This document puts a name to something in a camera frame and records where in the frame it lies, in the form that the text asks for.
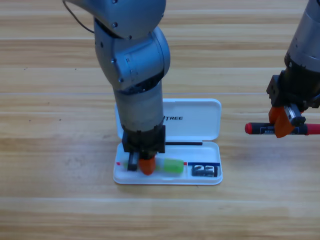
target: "red marker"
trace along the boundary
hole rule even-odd
[[[274,135],[275,125],[263,122],[249,122],[245,125],[245,133],[250,135]],[[320,135],[320,124],[303,124],[297,126],[291,135]]]

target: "red marker cap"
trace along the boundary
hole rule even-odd
[[[306,135],[320,135],[320,124],[307,123],[307,134]]]
[[[245,125],[244,130],[245,130],[245,133],[246,133],[246,134],[252,134],[252,125],[251,125],[251,123],[247,123],[247,124]]]

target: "green object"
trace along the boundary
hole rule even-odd
[[[172,174],[181,174],[184,171],[184,161],[180,159],[165,158],[163,171]]]

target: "metal cylinder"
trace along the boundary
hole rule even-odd
[[[122,128],[131,132],[153,130],[164,119],[162,82],[152,89],[128,94],[114,91]]]
[[[320,2],[309,0],[287,51],[287,57],[306,70],[320,73]]]

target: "wood grain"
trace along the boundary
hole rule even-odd
[[[121,139],[94,37],[60,0],[0,0],[0,239],[320,239],[320,137],[244,133],[268,121],[307,2],[167,1],[163,97],[222,104],[223,181],[181,187],[114,183]]]

